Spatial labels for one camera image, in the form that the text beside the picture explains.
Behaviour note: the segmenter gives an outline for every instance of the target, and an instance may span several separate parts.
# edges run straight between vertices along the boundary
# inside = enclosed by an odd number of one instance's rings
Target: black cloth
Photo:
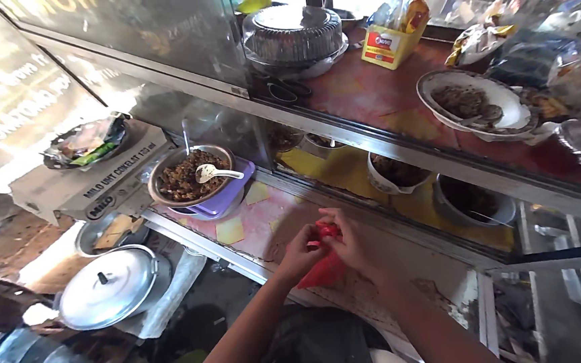
[[[357,315],[286,305],[262,363],[372,363],[371,348],[391,351],[383,336]]]

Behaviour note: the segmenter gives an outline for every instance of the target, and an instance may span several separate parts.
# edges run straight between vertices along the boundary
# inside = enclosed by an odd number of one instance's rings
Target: purple plastic container
[[[254,163],[246,159],[240,158],[239,156],[234,157],[234,169],[243,173],[243,179],[231,178],[225,188],[219,194],[216,194],[209,200],[197,205],[193,205],[188,208],[171,208],[175,212],[182,212],[183,214],[188,214],[188,212],[193,212],[200,214],[207,219],[219,219],[222,218],[223,213],[228,209],[232,201],[237,197],[239,191],[246,182],[253,176],[254,173]]]

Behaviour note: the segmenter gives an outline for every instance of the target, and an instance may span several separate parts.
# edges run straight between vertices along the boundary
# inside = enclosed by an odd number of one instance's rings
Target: lid
[[[331,20],[325,9],[306,6],[299,11],[296,6],[272,6],[258,12],[254,23],[260,27],[276,30],[301,30],[321,28]]]
[[[60,299],[60,316],[72,329],[111,326],[143,302],[154,283],[154,253],[126,245],[98,257],[74,276]]]
[[[313,6],[271,6],[243,21],[246,56],[267,65],[299,67],[335,56],[342,47],[342,21]]]

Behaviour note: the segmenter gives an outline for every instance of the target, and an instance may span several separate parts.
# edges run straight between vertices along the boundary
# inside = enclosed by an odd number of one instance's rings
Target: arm
[[[448,314],[437,309],[409,282],[406,272],[390,275],[368,257],[351,223],[339,209],[320,209],[321,220],[337,224],[342,241],[325,237],[338,256],[378,288],[383,305],[392,313],[418,354],[427,363],[499,363],[492,352],[475,340]]]
[[[326,254],[325,249],[308,251],[307,242],[315,226],[306,225],[288,244],[284,260],[275,274],[248,303],[234,324],[217,343],[205,363],[258,362],[274,333],[286,296]]]

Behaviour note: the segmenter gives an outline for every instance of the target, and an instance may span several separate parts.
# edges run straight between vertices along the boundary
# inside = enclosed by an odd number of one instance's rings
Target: red plastic bag
[[[342,241],[342,232],[335,224],[328,224],[317,221],[315,225],[319,228],[319,239],[331,236],[336,240]],[[313,268],[297,284],[298,289],[305,289],[313,286],[331,286],[343,278],[347,266],[344,264],[338,254],[325,243],[321,241],[310,241],[307,245],[317,245],[320,248],[328,248],[327,255],[318,261]]]

